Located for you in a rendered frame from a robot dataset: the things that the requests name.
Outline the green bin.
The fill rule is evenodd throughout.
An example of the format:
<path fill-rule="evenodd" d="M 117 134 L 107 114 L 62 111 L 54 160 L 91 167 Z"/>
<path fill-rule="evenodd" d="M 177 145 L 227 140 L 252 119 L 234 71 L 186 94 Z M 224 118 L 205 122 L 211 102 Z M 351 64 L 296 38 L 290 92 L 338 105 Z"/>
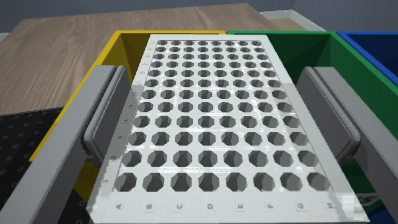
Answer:
<path fill-rule="evenodd" d="M 398 141 L 398 87 L 334 31 L 227 31 L 267 35 L 295 87 L 302 70 L 334 67 Z M 366 214 L 383 204 L 357 162 L 341 167 Z"/>

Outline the blue bin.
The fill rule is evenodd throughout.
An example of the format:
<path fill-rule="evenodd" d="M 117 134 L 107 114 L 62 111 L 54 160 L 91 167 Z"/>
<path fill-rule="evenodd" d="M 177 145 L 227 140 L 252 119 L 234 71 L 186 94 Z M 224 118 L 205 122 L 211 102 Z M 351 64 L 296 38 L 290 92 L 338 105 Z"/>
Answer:
<path fill-rule="evenodd" d="M 336 31 L 336 34 L 398 87 L 398 32 Z M 367 224 L 396 224 L 384 204 L 367 217 L 370 220 Z"/>

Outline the yellow recycle bin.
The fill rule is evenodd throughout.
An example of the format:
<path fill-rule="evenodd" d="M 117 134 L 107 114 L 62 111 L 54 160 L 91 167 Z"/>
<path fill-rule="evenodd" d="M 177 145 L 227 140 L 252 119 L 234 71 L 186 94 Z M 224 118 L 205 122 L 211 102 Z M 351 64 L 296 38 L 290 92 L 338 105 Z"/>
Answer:
<path fill-rule="evenodd" d="M 226 35 L 225 31 L 144 31 L 144 30 L 116 30 L 103 51 L 100 53 L 74 94 L 71 96 L 31 158 L 32 163 L 40 149 L 54 130 L 55 126 L 69 107 L 69 104 L 91 73 L 96 65 L 119 65 L 125 66 L 128 72 L 129 80 L 132 85 L 147 46 L 151 34 L 212 34 Z M 75 183 L 74 190 L 84 199 L 89 201 L 90 194 L 97 179 L 100 168 L 96 168 L 92 162 L 84 162 L 79 177 Z"/>

